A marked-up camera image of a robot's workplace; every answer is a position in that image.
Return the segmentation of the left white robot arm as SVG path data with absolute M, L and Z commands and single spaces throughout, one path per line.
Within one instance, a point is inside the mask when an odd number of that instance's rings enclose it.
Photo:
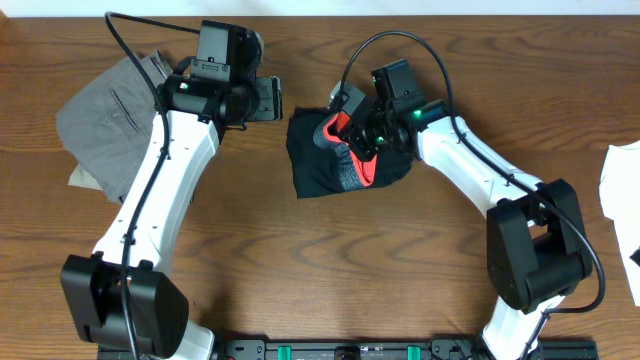
M 81 340 L 102 359 L 208 359 L 214 333 L 189 318 L 171 281 L 179 229 L 226 127 L 280 120 L 276 76 L 235 84 L 172 75 L 159 86 L 166 114 L 153 120 L 141 167 L 115 220 L 89 257 L 71 255 L 61 285 Z

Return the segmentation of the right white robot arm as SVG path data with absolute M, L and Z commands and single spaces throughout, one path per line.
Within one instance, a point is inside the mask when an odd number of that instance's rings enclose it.
M 481 333 L 478 357 L 535 359 L 539 335 L 562 301 L 602 268 L 586 239 L 573 187 L 521 171 L 451 111 L 418 90 L 370 98 L 339 82 L 330 105 L 339 137 L 361 161 L 382 150 L 415 152 L 451 181 L 486 221 L 487 271 L 498 300 Z

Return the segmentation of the black leggings with orange waistband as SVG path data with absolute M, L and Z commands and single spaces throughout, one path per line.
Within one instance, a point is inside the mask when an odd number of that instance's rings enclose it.
M 369 162 L 359 160 L 330 132 L 345 119 L 325 108 L 297 108 L 289 119 L 286 148 L 299 199 L 383 188 L 410 172 L 413 158 L 394 150 L 382 150 Z

